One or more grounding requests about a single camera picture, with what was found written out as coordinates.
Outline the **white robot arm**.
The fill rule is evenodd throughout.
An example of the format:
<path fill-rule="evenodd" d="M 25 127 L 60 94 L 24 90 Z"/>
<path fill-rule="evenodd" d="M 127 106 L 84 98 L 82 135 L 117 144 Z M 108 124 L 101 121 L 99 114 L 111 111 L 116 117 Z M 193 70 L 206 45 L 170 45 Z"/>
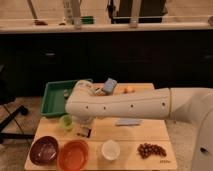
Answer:
<path fill-rule="evenodd" d="M 161 88 L 97 96 L 79 80 L 65 110 L 82 122 L 94 117 L 171 119 L 197 128 L 191 171 L 213 171 L 213 88 Z"/>

